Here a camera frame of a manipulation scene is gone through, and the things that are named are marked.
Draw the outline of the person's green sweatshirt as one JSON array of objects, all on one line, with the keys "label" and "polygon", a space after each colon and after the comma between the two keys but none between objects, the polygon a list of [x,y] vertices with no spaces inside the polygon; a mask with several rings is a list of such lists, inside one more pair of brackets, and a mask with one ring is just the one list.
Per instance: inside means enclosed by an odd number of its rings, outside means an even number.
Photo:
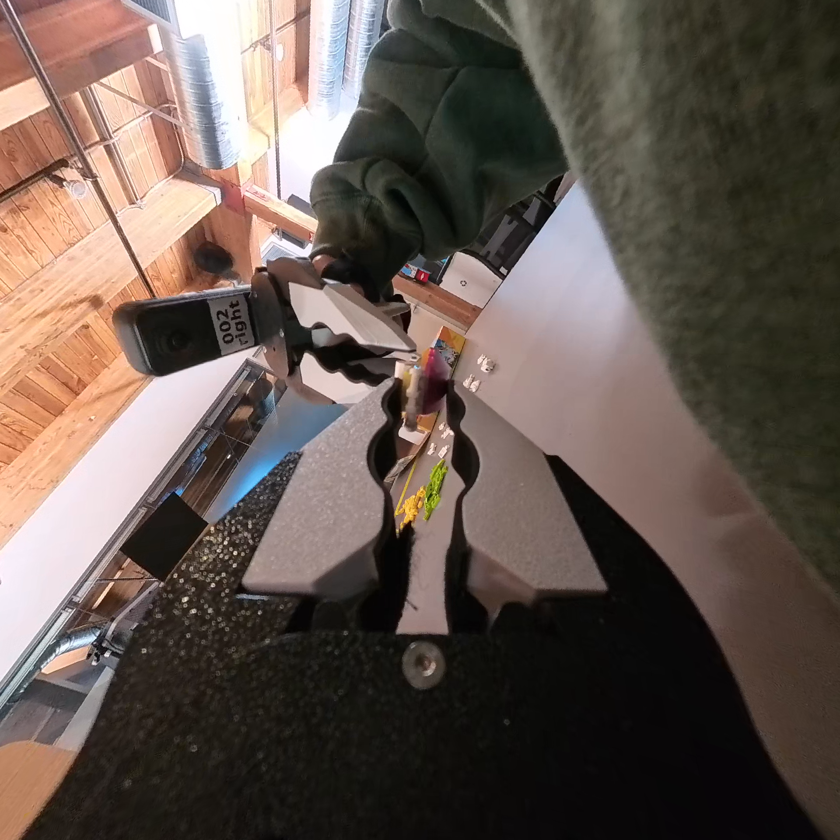
[{"label": "person's green sweatshirt", "polygon": [[690,412],[839,561],[839,2],[487,2]]}]

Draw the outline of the white recycling bin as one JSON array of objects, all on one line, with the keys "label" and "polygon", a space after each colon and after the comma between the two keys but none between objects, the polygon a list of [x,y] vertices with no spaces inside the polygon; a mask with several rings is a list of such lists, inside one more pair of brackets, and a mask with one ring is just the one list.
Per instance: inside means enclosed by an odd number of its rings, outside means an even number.
[{"label": "white recycling bin", "polygon": [[451,255],[440,275],[439,287],[483,309],[505,279],[505,273],[480,255],[459,251]]}]

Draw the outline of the round black ceiling fixture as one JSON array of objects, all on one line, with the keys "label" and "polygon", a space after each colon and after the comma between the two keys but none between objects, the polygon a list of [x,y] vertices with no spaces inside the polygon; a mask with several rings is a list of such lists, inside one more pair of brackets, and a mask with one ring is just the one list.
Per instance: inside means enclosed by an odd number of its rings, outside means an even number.
[{"label": "round black ceiling fixture", "polygon": [[195,266],[211,275],[230,278],[234,274],[235,263],[231,254],[221,245],[204,240],[194,248],[192,258]]}]

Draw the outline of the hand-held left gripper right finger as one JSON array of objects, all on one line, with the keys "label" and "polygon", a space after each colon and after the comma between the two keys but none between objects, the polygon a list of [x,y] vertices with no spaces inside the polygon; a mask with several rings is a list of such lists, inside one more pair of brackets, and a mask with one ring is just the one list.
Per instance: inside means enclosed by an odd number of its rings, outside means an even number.
[{"label": "hand-held left gripper right finger", "polygon": [[604,595],[607,583],[543,451],[465,387],[450,387],[448,423],[458,497],[458,584],[490,620],[509,604],[534,607]]}]

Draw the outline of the pile of lime green lego pieces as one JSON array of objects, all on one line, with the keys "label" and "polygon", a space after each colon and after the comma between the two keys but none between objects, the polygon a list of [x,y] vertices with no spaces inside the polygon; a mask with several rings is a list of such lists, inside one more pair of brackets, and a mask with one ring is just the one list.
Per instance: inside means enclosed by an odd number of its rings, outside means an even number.
[{"label": "pile of lime green lego pieces", "polygon": [[440,458],[430,472],[427,483],[424,487],[423,498],[423,519],[429,520],[440,502],[443,484],[448,473],[448,462]]}]

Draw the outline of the black flat panel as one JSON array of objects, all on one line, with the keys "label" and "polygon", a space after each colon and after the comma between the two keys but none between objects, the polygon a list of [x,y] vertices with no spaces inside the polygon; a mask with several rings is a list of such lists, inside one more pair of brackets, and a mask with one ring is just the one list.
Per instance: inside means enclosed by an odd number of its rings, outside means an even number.
[{"label": "black flat panel", "polygon": [[163,582],[201,537],[208,523],[172,492],[122,544],[120,551]]}]

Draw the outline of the person's right forearm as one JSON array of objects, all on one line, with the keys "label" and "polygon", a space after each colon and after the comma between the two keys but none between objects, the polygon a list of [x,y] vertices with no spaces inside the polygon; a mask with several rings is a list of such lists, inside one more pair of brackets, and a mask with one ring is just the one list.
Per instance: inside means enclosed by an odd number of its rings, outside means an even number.
[{"label": "person's right forearm", "polygon": [[390,2],[333,162],[311,183],[312,256],[380,279],[471,245],[569,170],[503,2]]}]

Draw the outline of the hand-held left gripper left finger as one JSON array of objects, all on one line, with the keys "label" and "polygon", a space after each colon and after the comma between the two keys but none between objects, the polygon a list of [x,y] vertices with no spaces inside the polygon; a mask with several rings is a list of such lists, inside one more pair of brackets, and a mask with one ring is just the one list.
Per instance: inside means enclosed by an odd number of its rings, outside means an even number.
[{"label": "hand-held left gripper left finger", "polygon": [[402,387],[379,384],[301,451],[243,578],[248,595],[343,601],[379,579],[394,532],[384,479],[396,462]]}]

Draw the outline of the group of small white lego pieces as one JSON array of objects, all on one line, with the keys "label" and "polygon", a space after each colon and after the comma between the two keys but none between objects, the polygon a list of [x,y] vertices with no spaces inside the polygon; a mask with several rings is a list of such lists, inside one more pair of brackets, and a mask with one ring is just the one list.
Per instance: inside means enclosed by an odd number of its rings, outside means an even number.
[{"label": "group of small white lego pieces", "polygon": [[[472,365],[472,368],[463,380],[463,387],[470,392],[478,392],[482,380],[486,379],[494,371],[495,367],[495,360],[484,353],[479,355],[476,363]],[[425,449],[426,455],[439,459],[446,457],[455,435],[454,431],[448,425],[446,411],[442,411],[442,416],[444,419],[439,421],[434,428]]]}]

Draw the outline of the purple and white lego assembly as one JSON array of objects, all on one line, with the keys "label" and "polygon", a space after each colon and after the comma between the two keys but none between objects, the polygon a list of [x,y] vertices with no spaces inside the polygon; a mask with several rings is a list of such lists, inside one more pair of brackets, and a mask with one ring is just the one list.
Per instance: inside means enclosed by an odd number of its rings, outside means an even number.
[{"label": "purple and white lego assembly", "polygon": [[400,438],[420,445],[431,432],[445,402],[451,369],[445,354],[436,348],[420,353],[393,352],[394,375],[401,386]]}]

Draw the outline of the metal ceiling pipe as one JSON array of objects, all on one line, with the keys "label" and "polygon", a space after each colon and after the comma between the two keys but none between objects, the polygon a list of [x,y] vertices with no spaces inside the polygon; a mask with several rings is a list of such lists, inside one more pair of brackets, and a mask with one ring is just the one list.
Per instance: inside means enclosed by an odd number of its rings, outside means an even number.
[{"label": "metal ceiling pipe", "polygon": [[76,157],[81,165],[82,176],[87,182],[91,184],[93,191],[96,193],[99,203],[106,212],[108,220],[111,223],[115,233],[119,237],[119,240],[122,246],[124,247],[126,253],[128,254],[133,267],[136,269],[136,274],[142,281],[144,288],[148,291],[152,299],[157,298],[151,281],[147,277],[145,270],[141,265],[140,259],[134,251],[134,248],[130,243],[129,237],[127,236],[119,220],[119,216],[117,215],[114,206],[109,200],[107,191],[100,183],[99,175],[95,172],[92,166],[91,159],[81,140],[79,132],[77,131],[76,125],[72,121],[67,109],[63,104],[61,97],[58,94],[58,91],[56,90],[51,79],[49,78],[49,74],[47,73],[45,66],[41,62],[33,43],[29,39],[20,17],[14,10],[12,2],[2,1],[1,8],[3,14],[5,15],[6,21],[9,24],[12,35],[17,42],[18,47],[23,52],[24,57],[26,58],[30,66],[30,69],[33,71],[34,76],[38,81],[42,92],[45,94],[48,100],[48,104],[56,113],[60,129],[65,135],[66,141],[76,154]]}]

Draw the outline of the large silver air duct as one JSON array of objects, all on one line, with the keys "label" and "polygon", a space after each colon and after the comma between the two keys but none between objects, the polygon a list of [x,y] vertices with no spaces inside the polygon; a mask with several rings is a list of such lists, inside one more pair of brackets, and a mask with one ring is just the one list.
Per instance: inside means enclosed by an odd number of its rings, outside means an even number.
[{"label": "large silver air duct", "polygon": [[179,38],[164,28],[161,41],[187,156],[212,171],[235,165],[249,135],[238,35],[216,28]]}]

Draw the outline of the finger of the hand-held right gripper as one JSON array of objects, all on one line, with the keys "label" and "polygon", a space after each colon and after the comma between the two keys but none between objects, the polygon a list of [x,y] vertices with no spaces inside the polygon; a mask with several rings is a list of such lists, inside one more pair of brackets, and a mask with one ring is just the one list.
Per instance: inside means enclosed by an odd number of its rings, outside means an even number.
[{"label": "finger of the hand-held right gripper", "polygon": [[396,324],[395,316],[337,282],[289,282],[289,300],[297,321],[318,347],[352,342],[379,354],[414,353],[415,342]]},{"label": "finger of the hand-held right gripper", "polygon": [[393,378],[397,362],[354,345],[308,350],[303,354],[303,385],[332,403],[356,404]]}]

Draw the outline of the small silver air duct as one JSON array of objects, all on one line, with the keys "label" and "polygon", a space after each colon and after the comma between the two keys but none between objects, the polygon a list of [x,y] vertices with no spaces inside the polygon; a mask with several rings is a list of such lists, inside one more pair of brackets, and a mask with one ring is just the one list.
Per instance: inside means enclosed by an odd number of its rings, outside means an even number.
[{"label": "small silver air duct", "polygon": [[59,656],[81,649],[87,650],[97,641],[105,627],[104,624],[82,626],[54,640],[40,656],[36,671],[39,673],[45,670]]}]

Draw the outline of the colourful lego instruction booklet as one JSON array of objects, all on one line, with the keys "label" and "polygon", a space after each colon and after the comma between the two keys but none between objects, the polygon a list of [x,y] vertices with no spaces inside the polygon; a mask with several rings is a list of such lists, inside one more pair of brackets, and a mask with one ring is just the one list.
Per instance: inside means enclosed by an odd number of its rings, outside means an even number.
[{"label": "colourful lego instruction booklet", "polygon": [[446,363],[449,371],[452,372],[455,370],[465,344],[466,338],[463,335],[443,326],[438,330],[430,349],[442,362]]}]

